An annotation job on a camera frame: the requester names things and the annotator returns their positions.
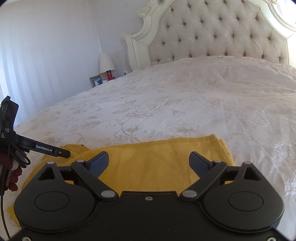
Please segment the white bedside lamp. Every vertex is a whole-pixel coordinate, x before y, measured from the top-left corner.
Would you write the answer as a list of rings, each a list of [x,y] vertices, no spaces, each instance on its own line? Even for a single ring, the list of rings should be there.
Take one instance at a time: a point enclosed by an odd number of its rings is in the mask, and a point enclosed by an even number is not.
[[[114,63],[106,53],[101,53],[99,56],[99,73],[115,70]]]

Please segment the white floral bedspread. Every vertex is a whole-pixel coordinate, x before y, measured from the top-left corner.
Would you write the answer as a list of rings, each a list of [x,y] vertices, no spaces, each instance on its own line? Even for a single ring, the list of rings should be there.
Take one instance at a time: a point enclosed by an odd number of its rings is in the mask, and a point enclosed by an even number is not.
[[[295,238],[295,68],[249,57],[187,58],[134,71],[41,111],[16,132],[89,149],[215,135],[285,203]]]

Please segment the yellow knit sweater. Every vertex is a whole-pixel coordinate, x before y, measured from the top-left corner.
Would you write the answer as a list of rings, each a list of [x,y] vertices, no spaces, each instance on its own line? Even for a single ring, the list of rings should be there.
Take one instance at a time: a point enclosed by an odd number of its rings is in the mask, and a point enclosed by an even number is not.
[[[233,157],[224,142],[215,135],[200,138],[174,138],[137,144],[124,144],[98,149],[68,144],[68,159],[44,155],[36,162],[23,183],[26,187],[46,162],[69,166],[75,161],[88,161],[100,152],[109,155],[109,165],[99,179],[118,194],[123,191],[176,191],[180,193],[199,178],[189,166],[189,155],[198,152],[209,161],[224,161],[234,166]]]

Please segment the red cup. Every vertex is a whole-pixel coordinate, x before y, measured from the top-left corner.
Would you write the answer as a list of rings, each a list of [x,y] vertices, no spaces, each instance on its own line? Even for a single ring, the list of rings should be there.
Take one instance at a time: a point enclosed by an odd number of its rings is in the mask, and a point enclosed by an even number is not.
[[[113,74],[112,74],[111,70],[106,71],[106,76],[107,76],[108,81],[113,80]]]

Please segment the cream tufted headboard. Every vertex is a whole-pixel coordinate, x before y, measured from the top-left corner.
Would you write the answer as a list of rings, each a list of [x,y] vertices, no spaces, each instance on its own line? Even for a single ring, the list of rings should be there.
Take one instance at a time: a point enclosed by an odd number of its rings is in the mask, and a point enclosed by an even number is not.
[[[132,70],[202,56],[295,66],[295,24],[279,1],[149,1],[139,32],[124,34]]]

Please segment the wooden picture frame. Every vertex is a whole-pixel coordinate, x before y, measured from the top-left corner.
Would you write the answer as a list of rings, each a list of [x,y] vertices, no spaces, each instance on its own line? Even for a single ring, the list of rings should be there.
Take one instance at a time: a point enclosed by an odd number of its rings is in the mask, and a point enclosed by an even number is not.
[[[101,85],[103,83],[102,82],[102,77],[101,77],[100,74],[90,77],[89,80],[90,80],[90,83],[91,83],[93,88],[97,87],[97,86],[99,86],[99,85]]]

